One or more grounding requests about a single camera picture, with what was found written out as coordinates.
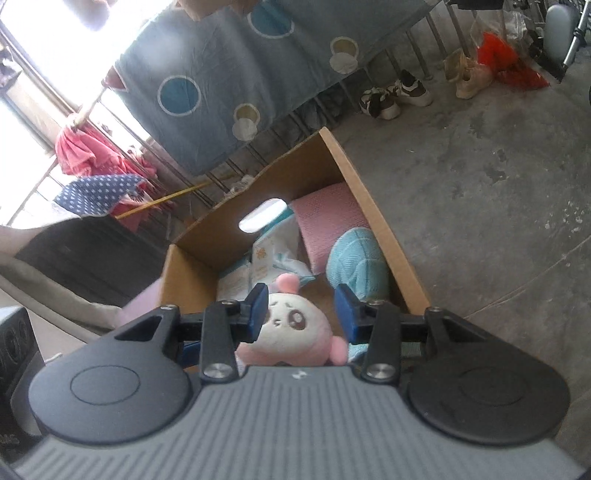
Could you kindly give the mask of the pink sponge cloth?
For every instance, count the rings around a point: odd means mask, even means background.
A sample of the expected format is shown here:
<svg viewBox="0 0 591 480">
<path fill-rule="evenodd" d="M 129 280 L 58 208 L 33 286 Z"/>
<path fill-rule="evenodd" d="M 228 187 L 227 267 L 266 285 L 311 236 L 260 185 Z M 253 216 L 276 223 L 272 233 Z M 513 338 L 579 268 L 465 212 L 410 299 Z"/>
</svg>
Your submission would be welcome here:
<svg viewBox="0 0 591 480">
<path fill-rule="evenodd" d="M 311 273 L 325 272 L 335 241 L 349 229 L 370 224 L 348 184 L 329 185 L 290 203 L 300 227 Z"/>
</svg>

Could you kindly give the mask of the black white sneaker left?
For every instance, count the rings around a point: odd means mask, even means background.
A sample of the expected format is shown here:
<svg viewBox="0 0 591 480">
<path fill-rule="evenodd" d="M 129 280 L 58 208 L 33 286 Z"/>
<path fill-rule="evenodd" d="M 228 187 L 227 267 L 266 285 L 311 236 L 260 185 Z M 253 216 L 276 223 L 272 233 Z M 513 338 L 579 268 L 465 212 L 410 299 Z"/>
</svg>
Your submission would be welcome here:
<svg viewBox="0 0 591 480">
<path fill-rule="evenodd" d="M 394 120 L 402 113 L 394 95 L 379 87 L 363 91 L 360 97 L 360 108 L 363 114 L 385 121 Z"/>
</svg>

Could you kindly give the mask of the beige shoes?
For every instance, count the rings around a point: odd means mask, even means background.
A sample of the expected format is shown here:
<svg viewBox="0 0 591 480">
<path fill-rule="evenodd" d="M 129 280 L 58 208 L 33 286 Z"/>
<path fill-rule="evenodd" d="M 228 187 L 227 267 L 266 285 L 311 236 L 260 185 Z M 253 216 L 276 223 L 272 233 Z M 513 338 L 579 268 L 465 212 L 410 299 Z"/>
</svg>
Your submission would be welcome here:
<svg viewBox="0 0 591 480">
<path fill-rule="evenodd" d="M 456 97 L 462 100 L 474 98 L 488 88 L 494 81 L 491 69 L 474 59 L 467 57 L 458 49 L 444 61 L 446 80 L 456 88 Z"/>
</svg>

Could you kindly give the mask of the cardboard box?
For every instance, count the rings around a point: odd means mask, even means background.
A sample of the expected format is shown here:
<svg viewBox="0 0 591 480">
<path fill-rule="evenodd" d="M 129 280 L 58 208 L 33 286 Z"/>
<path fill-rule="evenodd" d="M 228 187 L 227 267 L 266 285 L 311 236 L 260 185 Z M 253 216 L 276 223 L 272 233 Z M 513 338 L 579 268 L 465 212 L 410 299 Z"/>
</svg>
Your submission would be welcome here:
<svg viewBox="0 0 591 480">
<path fill-rule="evenodd" d="M 353 228 L 372 230 L 390 272 L 375 279 L 374 294 L 363 286 L 360 264 L 327 265 L 335 242 Z M 361 298 L 389 299 L 412 314 L 429 307 L 427 294 L 396 236 L 353 163 L 329 129 L 308 137 L 263 169 L 245 190 L 218 204 L 187 228 L 168 249 L 159 302 L 184 314 L 204 311 L 228 296 L 219 279 L 249 260 L 249 282 L 273 284 L 283 273 L 300 276 L 301 295 L 325 312 L 332 329 L 334 288 L 339 273 Z"/>
</svg>

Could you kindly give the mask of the yellow stick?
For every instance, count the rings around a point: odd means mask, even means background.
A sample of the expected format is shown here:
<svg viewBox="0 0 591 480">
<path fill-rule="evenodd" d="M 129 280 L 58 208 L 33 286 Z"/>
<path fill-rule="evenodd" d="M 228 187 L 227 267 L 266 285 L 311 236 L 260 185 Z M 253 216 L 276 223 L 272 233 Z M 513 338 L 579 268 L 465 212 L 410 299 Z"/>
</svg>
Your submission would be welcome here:
<svg viewBox="0 0 591 480">
<path fill-rule="evenodd" d="M 197 192 L 197 191 L 199 191 L 201 189 L 204 189 L 204 187 L 207 187 L 207 186 L 211 185 L 212 183 L 213 182 L 211 180 L 206 180 L 206 181 L 201 182 L 201 183 L 198 183 L 196 185 L 193 185 L 193 186 L 187 187 L 185 189 L 176 191 L 174 193 L 165 195 L 165 196 L 163 196 L 161 198 L 158 198 L 156 200 L 152 200 L 150 202 L 141 204 L 140 206 L 138 206 L 138 207 L 136 207 L 136 208 L 134 208 L 132 210 L 129 210 L 129 211 L 126 211 L 124 213 L 121 213 L 119 215 L 114 216 L 114 218 L 116 220 L 125 219 L 127 217 L 130 217 L 130 216 L 136 215 L 138 213 L 141 213 L 143 211 L 149 210 L 149 209 L 151 209 L 153 207 L 159 206 L 160 204 L 166 203 L 166 202 L 171 201 L 173 199 L 176 199 L 178 197 L 184 196 L 186 194 L 191 194 L 191 193 Z"/>
</svg>

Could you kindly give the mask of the star-patterned blue cloth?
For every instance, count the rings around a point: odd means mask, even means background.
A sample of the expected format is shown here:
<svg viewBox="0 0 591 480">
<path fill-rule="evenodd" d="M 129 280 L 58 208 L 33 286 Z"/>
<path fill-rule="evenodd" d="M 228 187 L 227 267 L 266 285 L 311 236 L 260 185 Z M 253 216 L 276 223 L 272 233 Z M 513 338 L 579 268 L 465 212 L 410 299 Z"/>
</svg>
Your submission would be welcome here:
<svg viewBox="0 0 591 480">
<path fill-rule="evenodd" d="M 144 183 L 137 174 L 80 177 L 64 186 L 54 203 L 79 217 L 103 217 L 122 200 L 139 195 Z"/>
</svg>

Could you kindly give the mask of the teal knotted towel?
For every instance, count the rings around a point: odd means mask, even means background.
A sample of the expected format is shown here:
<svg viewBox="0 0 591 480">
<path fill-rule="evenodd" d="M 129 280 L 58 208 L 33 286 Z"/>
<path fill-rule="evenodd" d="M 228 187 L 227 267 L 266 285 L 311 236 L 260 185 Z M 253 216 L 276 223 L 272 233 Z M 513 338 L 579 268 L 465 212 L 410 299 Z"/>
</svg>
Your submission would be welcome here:
<svg viewBox="0 0 591 480">
<path fill-rule="evenodd" d="M 361 301 L 386 300 L 390 270 L 372 230 L 349 229 L 332 246 L 325 275 L 332 288 L 344 284 Z"/>
</svg>

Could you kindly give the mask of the blue circle-patterned blanket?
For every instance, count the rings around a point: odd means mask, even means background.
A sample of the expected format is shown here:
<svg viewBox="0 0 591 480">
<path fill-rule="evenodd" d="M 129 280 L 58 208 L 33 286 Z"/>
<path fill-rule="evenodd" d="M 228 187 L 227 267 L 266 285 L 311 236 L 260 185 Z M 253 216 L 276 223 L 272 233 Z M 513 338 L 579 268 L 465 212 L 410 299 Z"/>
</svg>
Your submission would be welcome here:
<svg viewBox="0 0 591 480">
<path fill-rule="evenodd" d="M 263 1 L 200 21 L 163 11 L 106 76 L 141 127 L 204 174 L 386 49 L 430 1 Z"/>
</svg>

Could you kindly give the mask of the wet wipes pack in box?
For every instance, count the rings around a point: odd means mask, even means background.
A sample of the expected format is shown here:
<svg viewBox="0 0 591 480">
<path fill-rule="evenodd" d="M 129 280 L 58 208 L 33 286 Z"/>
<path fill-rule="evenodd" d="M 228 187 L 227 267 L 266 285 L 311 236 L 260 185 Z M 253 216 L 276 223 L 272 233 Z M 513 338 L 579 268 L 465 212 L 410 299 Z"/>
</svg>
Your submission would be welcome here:
<svg viewBox="0 0 591 480">
<path fill-rule="evenodd" d="M 243 300 L 257 283 L 277 292 L 276 279 L 284 273 L 297 275 L 301 286 L 315 280 L 304 261 L 301 230 L 290 207 L 263 228 L 242 259 L 219 274 L 216 299 Z"/>
</svg>

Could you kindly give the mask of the red pink hanging clothes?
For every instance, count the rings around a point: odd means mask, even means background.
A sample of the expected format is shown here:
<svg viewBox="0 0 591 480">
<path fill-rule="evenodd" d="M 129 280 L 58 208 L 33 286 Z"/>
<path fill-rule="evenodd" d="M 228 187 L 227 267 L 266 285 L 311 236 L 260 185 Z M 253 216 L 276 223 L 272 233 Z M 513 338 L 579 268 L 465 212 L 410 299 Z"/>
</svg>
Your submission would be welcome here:
<svg viewBox="0 0 591 480">
<path fill-rule="evenodd" d="M 137 174 L 145 179 L 140 194 L 122 200 L 109 216 L 114 217 L 152 200 L 150 182 L 157 178 L 156 169 L 132 150 L 126 154 L 120 152 L 91 126 L 64 128 L 56 139 L 55 153 L 62 173 L 70 176 L 72 181 L 80 177 L 120 174 Z M 119 221 L 129 230 L 136 231 L 147 216 L 148 212 L 143 211 Z"/>
</svg>

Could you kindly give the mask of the pink plush pig toy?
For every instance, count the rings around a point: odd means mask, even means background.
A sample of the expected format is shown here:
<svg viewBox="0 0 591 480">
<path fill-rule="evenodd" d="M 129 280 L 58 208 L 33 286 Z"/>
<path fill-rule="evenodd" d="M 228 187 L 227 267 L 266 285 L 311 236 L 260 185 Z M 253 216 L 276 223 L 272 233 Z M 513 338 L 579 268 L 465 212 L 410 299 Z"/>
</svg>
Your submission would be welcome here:
<svg viewBox="0 0 591 480">
<path fill-rule="evenodd" d="M 344 366 L 349 344 L 332 333 L 320 308 L 300 295 L 297 275 L 281 274 L 274 281 L 266 319 L 255 342 L 239 344 L 236 356 L 245 366 Z"/>
</svg>

